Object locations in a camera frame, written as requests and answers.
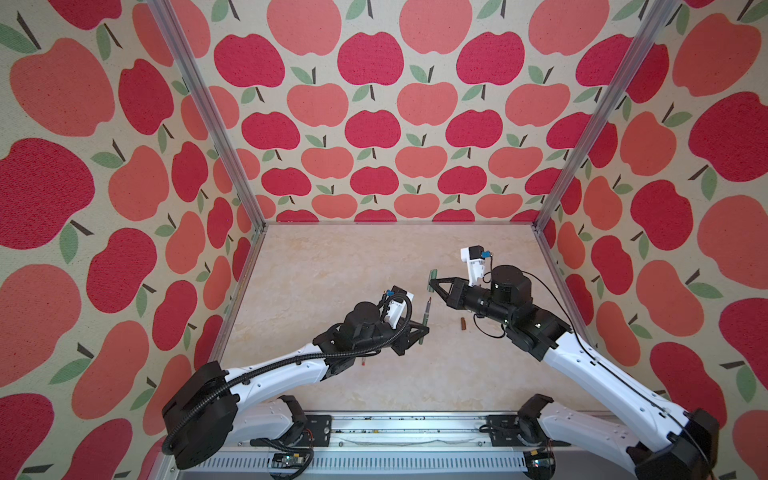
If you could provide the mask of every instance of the apple wallpaper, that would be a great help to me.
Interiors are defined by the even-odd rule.
[[[593,149],[549,227],[599,350],[717,418],[721,479],[768,478],[766,14],[681,3],[646,60],[668,68],[639,70],[615,151]],[[633,92],[646,73],[657,87]]]
[[[227,315],[254,231],[160,40],[135,0],[0,6],[0,480],[145,479]]]

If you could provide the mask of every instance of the fabric wall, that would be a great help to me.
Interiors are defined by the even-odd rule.
[[[0,23],[0,479],[143,479],[253,229],[145,3]]]
[[[271,222],[533,220],[649,7],[194,1],[211,32],[200,70],[240,108],[222,116]]]
[[[683,3],[650,50],[669,52],[669,71],[647,76],[661,89],[611,115],[619,148],[590,156],[554,215],[554,255],[599,350],[711,412],[715,474],[739,480],[768,478],[766,13]]]

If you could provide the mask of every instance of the green leaf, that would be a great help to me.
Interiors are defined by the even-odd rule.
[[[451,157],[451,160],[456,160],[457,158],[464,157],[467,152],[469,151],[469,147],[459,148],[456,153],[453,154]]]
[[[709,283],[694,282],[688,288],[701,298],[723,298],[723,294]]]
[[[64,383],[68,380],[72,380],[74,377],[80,375],[91,364],[91,359],[77,359],[74,362],[70,362],[67,365],[62,366],[50,382],[49,385],[55,385],[56,383]]]
[[[245,90],[243,90],[243,95],[240,97],[240,103],[249,104],[250,102],[253,101],[254,98],[256,98],[256,88],[248,87]]]
[[[147,291],[142,287],[139,288],[136,294],[136,312],[139,316],[144,316],[144,312],[147,310]]]
[[[646,330],[646,328],[642,325],[637,325],[636,323],[633,323],[632,325],[629,325],[629,328],[634,332],[635,335],[639,336],[642,339],[653,338],[650,335],[650,332],[648,332],[648,330]]]
[[[74,256],[78,253],[78,232],[74,227],[67,223],[61,230],[58,236],[58,249],[61,251],[61,256],[64,257],[66,263],[70,263]]]
[[[416,137],[414,134],[406,134],[406,137],[408,138],[408,141],[411,142],[411,145],[413,145],[414,147],[422,146],[422,139],[419,137]]]
[[[567,151],[568,151],[568,149],[567,149],[567,148],[564,148],[564,149],[562,149],[562,150],[558,150],[558,151],[555,151],[555,152],[554,152],[552,155],[550,155],[549,157],[546,157],[546,158],[544,159],[544,161],[557,160],[558,158],[560,158],[560,157],[562,157],[563,155],[565,155],[565,152],[567,152]]]
[[[528,75],[531,77],[531,81],[535,84],[544,83],[544,72],[539,67],[531,65],[528,67]]]
[[[24,34],[0,23],[0,43],[18,53],[35,53],[38,48]]]
[[[134,402],[131,404],[130,410],[139,409],[143,404],[149,402],[149,399],[152,398],[152,395],[154,395],[154,389],[152,388],[146,389],[142,393],[139,393],[139,396],[136,397]]]
[[[291,67],[290,70],[296,75],[301,83],[312,85],[312,76],[299,67]]]
[[[480,13],[478,13],[478,20],[482,20],[483,18],[488,18],[493,13],[498,10],[498,7],[502,4],[502,0],[488,0],[485,5],[480,8]]]
[[[717,173],[713,168],[707,168],[701,176],[701,193],[707,200],[712,200],[717,188]]]
[[[684,124],[690,118],[693,117],[693,115],[689,114],[686,111],[678,111],[676,114],[670,116],[665,122],[664,125],[667,127],[676,127],[677,125]]]
[[[429,77],[427,77],[427,72],[424,71],[423,68],[419,67],[418,65],[411,65],[411,74],[416,79],[417,82],[420,83],[427,83],[427,80]]]
[[[634,188],[630,184],[618,184],[616,188],[614,188],[614,192],[616,192],[619,195],[624,195],[630,193]]]
[[[100,151],[91,157],[91,160],[106,168],[120,168],[123,166],[123,161],[120,159],[120,157],[108,151]]]
[[[640,252],[640,256],[645,260],[645,257],[648,256],[648,247],[650,247],[650,243],[648,242],[648,235],[643,233],[640,235],[640,239],[637,241],[637,251]]]
[[[112,40],[109,38],[107,26],[103,23],[96,28],[96,45],[101,60],[109,58],[109,54],[112,53]]]
[[[346,19],[358,18],[366,10],[366,0],[355,0],[346,10]]]
[[[757,391],[757,381],[755,380],[755,374],[748,366],[742,366],[738,372],[736,372],[736,387],[739,389],[741,398],[744,402],[749,403],[755,396]]]
[[[182,94],[182,95],[184,95],[184,96],[187,96],[187,95],[189,95],[190,91],[189,91],[189,90],[187,90],[187,87],[186,87],[186,86],[184,86],[184,84],[183,84],[183,83],[181,83],[180,81],[178,81],[178,80],[174,80],[174,81],[172,81],[170,84],[171,84],[171,86],[174,88],[174,90],[176,90],[176,91],[177,91],[177,92],[179,92],[180,94]]]
[[[688,5],[685,5],[684,3],[680,7],[680,11],[677,13],[677,22],[675,23],[675,27],[677,28],[677,33],[680,35],[685,35],[685,29],[688,28],[688,18],[690,17],[690,8],[688,8]]]
[[[362,87],[355,90],[355,94],[352,96],[352,101],[361,101],[363,98],[368,96],[368,92],[371,91],[371,87],[368,85],[363,85]]]
[[[768,15],[768,0],[763,0],[744,14],[741,18],[741,23],[757,22],[766,15]]]
[[[592,87],[588,88],[587,90],[582,91],[578,97],[574,100],[575,104],[581,103],[582,101],[587,101],[590,98],[594,97],[594,94],[598,92],[599,87]]]
[[[174,234],[174,229],[171,225],[160,225],[157,230],[154,231],[155,235],[159,237],[170,237]]]
[[[474,87],[467,90],[467,93],[464,94],[462,97],[462,100],[471,100],[478,95],[480,95],[480,92],[482,91],[482,85],[475,85]]]

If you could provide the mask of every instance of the robotic arm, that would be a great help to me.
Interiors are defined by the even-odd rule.
[[[462,249],[470,280],[441,278],[429,285],[451,308],[499,322],[512,343],[575,380],[627,426],[617,429],[537,394],[518,411],[519,434],[531,444],[549,437],[578,445],[640,480],[709,476],[717,461],[717,421],[658,396],[582,342],[567,323],[533,304],[531,281],[518,268],[499,265],[490,288],[479,286],[490,256],[480,246]],[[446,283],[448,291],[441,287]]]

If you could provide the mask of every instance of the black cable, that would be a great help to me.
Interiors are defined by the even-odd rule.
[[[690,434],[690,433],[689,433],[689,432],[688,432],[688,431],[685,429],[685,427],[683,426],[683,424],[682,424],[682,423],[680,423],[680,422],[678,422],[678,421],[677,421],[677,419],[676,419],[676,418],[674,418],[674,417],[673,417],[673,416],[672,416],[672,415],[671,415],[669,412],[667,412],[666,410],[664,410],[663,408],[661,408],[659,405],[657,405],[657,404],[656,404],[656,402],[654,402],[653,400],[649,399],[648,397],[646,397],[646,396],[645,396],[645,395],[643,395],[642,393],[638,392],[638,391],[637,391],[637,390],[636,390],[636,389],[635,389],[635,388],[634,388],[632,385],[630,385],[629,383],[625,382],[625,381],[624,381],[624,379],[622,379],[620,376],[616,375],[616,373],[615,373],[615,372],[613,372],[611,369],[609,369],[608,367],[606,367],[605,365],[603,365],[603,364],[602,364],[602,363],[601,363],[599,360],[597,360],[596,358],[594,358],[594,357],[593,357],[593,356],[592,356],[592,355],[589,353],[589,350],[587,350],[587,349],[584,347],[584,344],[582,344],[582,343],[581,343],[581,338],[579,337],[578,333],[576,333],[576,328],[574,327],[574,323],[573,323],[573,320],[572,320],[572,319],[571,319],[571,317],[568,315],[568,312],[566,312],[566,311],[565,311],[565,308],[563,308],[563,306],[560,304],[560,301],[559,301],[559,300],[558,300],[558,298],[555,296],[555,294],[554,294],[554,293],[552,293],[552,290],[550,290],[550,288],[547,286],[547,284],[546,284],[546,283],[544,283],[544,281],[542,281],[542,280],[541,280],[539,277],[535,276],[533,273],[530,273],[530,272],[525,272],[525,271],[523,271],[523,270],[520,270],[520,271],[521,271],[521,272],[523,272],[523,274],[525,274],[525,275],[530,275],[530,276],[534,277],[536,280],[538,280],[538,282],[539,282],[541,285],[544,285],[544,288],[545,288],[545,289],[547,289],[547,291],[549,292],[549,294],[550,294],[550,295],[552,295],[552,298],[554,298],[554,301],[558,303],[558,306],[560,307],[560,310],[562,310],[562,311],[563,311],[563,313],[565,314],[566,318],[568,318],[568,322],[571,324],[571,328],[574,330],[574,336],[576,337],[576,341],[578,342],[578,345],[581,347],[581,349],[582,349],[582,350],[584,350],[584,353],[586,353],[586,354],[587,354],[587,356],[589,356],[589,358],[591,358],[591,359],[592,359],[592,361],[593,361],[593,362],[595,362],[595,363],[597,363],[599,366],[603,367],[603,368],[604,368],[604,369],[605,369],[605,370],[606,370],[608,373],[610,373],[611,375],[613,375],[614,377],[616,377],[616,379],[617,379],[618,381],[620,381],[621,383],[625,384],[625,385],[626,385],[626,387],[628,387],[630,390],[632,390],[633,392],[635,392],[635,394],[637,394],[638,396],[640,396],[640,397],[641,397],[643,400],[645,400],[646,402],[650,403],[650,404],[651,404],[653,407],[655,407],[655,408],[659,409],[660,411],[662,411],[662,413],[663,413],[663,414],[665,414],[665,415],[669,416],[669,418],[671,418],[673,422],[677,423],[677,426],[679,426],[679,427],[680,427],[680,430],[681,430],[682,432],[684,432],[684,433],[685,433],[685,434],[688,436],[688,439],[690,440],[690,442],[694,444],[694,447],[696,447],[696,450],[698,450],[698,451],[699,451],[699,453],[701,454],[701,458],[703,458],[703,459],[704,459],[704,461],[707,463],[707,470],[709,470],[709,473],[710,473],[708,476],[709,476],[709,477],[711,477],[711,478],[714,480],[714,473],[713,473],[713,466],[712,466],[712,463],[710,462],[709,458],[707,457],[707,454],[705,454],[705,453],[704,453],[704,449],[702,449],[702,448],[699,446],[699,444],[696,442],[696,440],[694,440],[694,437],[693,437],[693,436],[692,436],[692,435],[691,435],[691,434]]]
[[[252,379],[253,377],[263,375],[264,373],[271,372],[272,370],[279,369],[280,367],[283,367],[286,365],[301,364],[301,362],[303,362],[304,360],[348,359],[351,357],[364,356],[367,353],[375,352],[376,350],[381,350],[387,346],[392,345],[399,337],[402,336],[403,333],[410,330],[410,320],[411,320],[411,315],[413,313],[413,306],[411,305],[411,299],[408,298],[404,293],[395,293],[394,295],[391,295],[386,300],[385,305],[387,303],[391,303],[394,300],[402,300],[403,302],[405,302],[406,317],[405,317],[405,321],[402,322],[402,325],[397,329],[397,331],[395,331],[395,334],[392,335],[389,339],[379,342],[376,345],[369,346],[365,349],[352,350],[350,352],[338,352],[338,353],[317,352],[317,353],[305,353],[304,355],[292,356],[287,359],[278,360],[275,363],[265,365],[258,369],[245,372],[243,375],[240,375],[234,379],[231,379],[229,382],[215,389],[212,393],[210,393],[209,395],[204,397],[202,400],[200,400],[194,407],[190,409],[190,411],[181,419],[181,421],[179,421],[176,424],[176,426],[174,426],[173,429],[171,429],[168,432],[168,436],[165,438],[165,441],[163,442],[163,447],[162,447],[163,453],[165,455],[173,455],[174,452],[173,452],[173,449],[171,448],[171,445],[173,444],[174,440],[176,439],[176,435],[179,434],[181,429],[187,426],[187,424],[191,422],[193,418],[199,415],[209,403],[218,399],[219,396],[221,396],[223,393],[225,393],[227,390],[231,389],[235,385],[239,385],[242,382],[245,382],[246,380]]]

